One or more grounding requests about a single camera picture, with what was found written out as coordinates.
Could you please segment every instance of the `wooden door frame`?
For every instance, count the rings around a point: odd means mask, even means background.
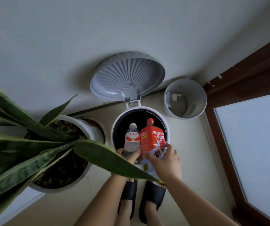
[[[270,43],[203,86],[205,109],[237,208],[233,217],[243,226],[270,226],[270,219],[246,202],[240,181],[225,144],[214,108],[270,94]]]

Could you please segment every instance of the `trash can lid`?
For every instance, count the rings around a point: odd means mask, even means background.
[[[96,68],[90,89],[99,98],[129,102],[155,90],[164,77],[165,70],[157,59],[140,52],[123,52]]]

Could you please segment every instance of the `human hand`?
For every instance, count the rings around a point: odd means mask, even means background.
[[[119,149],[117,150],[117,153],[118,153],[120,156],[122,156],[122,157],[123,157],[123,155],[122,155],[123,152],[124,152],[124,148],[119,148]],[[135,152],[133,152],[131,155],[129,155],[128,157],[126,157],[125,159],[126,159],[129,163],[131,163],[131,164],[134,165],[136,159],[137,159],[139,156],[140,156],[140,151],[135,151]]]
[[[168,185],[172,178],[181,179],[181,161],[172,145],[167,143],[166,147],[167,152],[162,159],[151,155],[149,152],[145,152],[144,156],[153,165],[159,178]]]

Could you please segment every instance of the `black slipper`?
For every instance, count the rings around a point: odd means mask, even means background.
[[[144,206],[146,201],[151,201],[157,205],[157,211],[162,204],[166,188],[158,186],[151,181],[146,181],[144,192],[142,195],[140,207],[139,207],[139,219],[142,223],[146,224],[146,214],[144,213]]]
[[[136,191],[137,191],[137,180],[134,180],[133,182],[127,181],[120,197],[121,200],[132,200],[132,212],[130,219],[132,219],[134,215]]]

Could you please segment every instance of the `soil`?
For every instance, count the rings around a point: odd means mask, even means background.
[[[68,121],[54,120],[49,126],[63,131],[68,135],[78,137],[78,139],[87,138],[79,127]],[[63,155],[68,150],[69,149],[60,152],[59,156]],[[58,189],[67,186],[82,175],[87,165],[87,160],[78,156],[72,150],[68,155],[50,167],[43,176],[34,183],[47,189]]]

